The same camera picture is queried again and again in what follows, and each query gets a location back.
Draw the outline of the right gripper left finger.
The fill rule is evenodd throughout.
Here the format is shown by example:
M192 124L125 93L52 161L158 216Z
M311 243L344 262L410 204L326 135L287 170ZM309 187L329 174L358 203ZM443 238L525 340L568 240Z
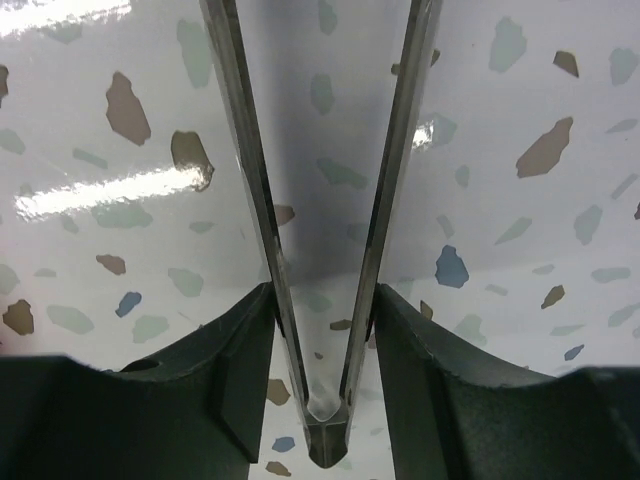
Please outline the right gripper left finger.
M275 295L119 371L64 356L1 360L5 479L244 479L259 456Z

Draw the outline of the metal tongs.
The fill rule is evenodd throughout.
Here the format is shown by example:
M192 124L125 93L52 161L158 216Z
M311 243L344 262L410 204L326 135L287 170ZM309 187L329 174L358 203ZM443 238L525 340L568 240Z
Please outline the metal tongs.
M292 390L304 427L310 459L331 468L348 452L365 356L365 343L373 319L374 291L392 218L394 200L404 180L406 165L431 65L434 39L442 9L440 1L413 0L408 13L399 77L379 170L360 270L352 326L339 386L339 404L329 417L318 418L309 408L309 387L295 321L285 257L276 222L264 149L250 81L237 5L233 1L201 4L208 36L217 60L225 113L234 139L239 169L248 189L249 206L262 241L266 265L277 301L280 331L288 357Z

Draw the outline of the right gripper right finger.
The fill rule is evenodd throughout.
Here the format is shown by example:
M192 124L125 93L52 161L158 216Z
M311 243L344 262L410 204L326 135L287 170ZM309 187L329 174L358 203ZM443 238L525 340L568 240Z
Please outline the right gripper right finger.
M531 371L425 319L387 285L374 333L399 479L635 479L639 371Z

